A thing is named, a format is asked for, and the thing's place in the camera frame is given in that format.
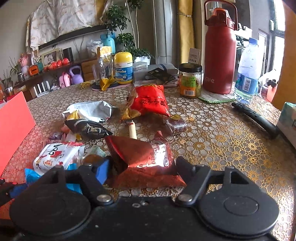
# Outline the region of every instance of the black circular disc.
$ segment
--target black circular disc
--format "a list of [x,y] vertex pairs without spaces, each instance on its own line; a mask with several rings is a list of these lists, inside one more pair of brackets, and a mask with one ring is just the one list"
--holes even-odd
[[260,191],[223,192],[204,196],[199,211],[213,229],[226,235],[256,237],[269,232],[279,215],[276,202]]
[[88,199],[67,188],[42,185],[34,192],[21,194],[9,214],[21,230],[38,236],[55,236],[79,227],[91,210]]

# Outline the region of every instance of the floral lace tablecloth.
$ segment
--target floral lace tablecloth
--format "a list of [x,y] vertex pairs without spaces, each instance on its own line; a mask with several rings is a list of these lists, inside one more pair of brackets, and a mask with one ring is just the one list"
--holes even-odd
[[[22,142],[7,165],[2,177],[7,181],[22,183],[24,168],[33,168],[33,160],[41,152],[42,141],[58,131],[63,124],[61,113],[77,102],[104,100],[122,111],[130,86],[106,92],[80,90],[71,86],[51,92],[28,102],[36,126]],[[282,137],[270,140],[267,133],[248,117],[235,112],[230,103],[207,104],[199,99],[181,98],[175,88],[165,89],[172,114],[179,114],[188,123],[187,132],[168,138],[174,156],[183,156],[192,164],[205,164],[213,170],[224,170],[233,165],[253,180],[263,192],[273,197],[279,205],[280,215],[273,234],[279,240],[294,236],[294,174],[296,156],[293,148]],[[270,103],[255,97],[251,108],[276,124],[280,111]],[[104,127],[114,135],[128,136],[126,122],[120,123],[121,112],[115,112]],[[153,139],[160,129],[161,119],[152,115],[135,119],[137,137],[142,141]],[[109,153],[104,140],[85,142],[86,148],[98,145]],[[210,190],[220,188],[213,185]],[[181,188],[110,190],[118,195],[173,196]],[[0,209],[0,218],[8,218],[8,205]]]

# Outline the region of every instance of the metal screw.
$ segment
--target metal screw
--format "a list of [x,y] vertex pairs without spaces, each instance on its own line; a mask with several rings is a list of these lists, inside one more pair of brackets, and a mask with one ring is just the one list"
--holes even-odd
[[139,203],[133,203],[132,206],[138,208],[138,207],[141,207],[141,204],[139,204]]
[[99,196],[97,196],[96,198],[99,202],[109,202],[112,200],[110,195],[107,194],[101,194]]
[[191,202],[193,197],[189,194],[180,194],[178,199],[182,202]]

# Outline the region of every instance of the plant stem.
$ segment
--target plant stem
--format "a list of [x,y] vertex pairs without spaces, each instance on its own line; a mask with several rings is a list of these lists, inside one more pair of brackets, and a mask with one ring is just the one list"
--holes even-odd
[[129,11],[129,6],[128,6],[128,1],[127,1],[127,0],[126,0],[126,6],[127,6],[127,8],[128,8],[128,16],[129,16],[129,18],[130,18],[130,21],[131,21],[131,28],[132,28],[132,30],[133,30],[133,40],[134,40],[135,45],[136,45],[135,30],[134,30],[134,28],[133,28],[133,21],[131,20],[131,13],[130,13],[130,11]]
[[139,28],[138,28],[137,14],[138,14],[138,7],[136,7],[136,25],[137,25],[137,36],[138,36],[138,48],[139,48]]

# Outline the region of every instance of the pink bag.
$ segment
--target pink bag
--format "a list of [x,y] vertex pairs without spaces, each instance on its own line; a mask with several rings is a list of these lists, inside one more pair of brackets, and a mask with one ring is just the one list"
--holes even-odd
[[68,73],[62,73],[62,75],[59,77],[59,85],[62,89],[71,85],[70,75]]

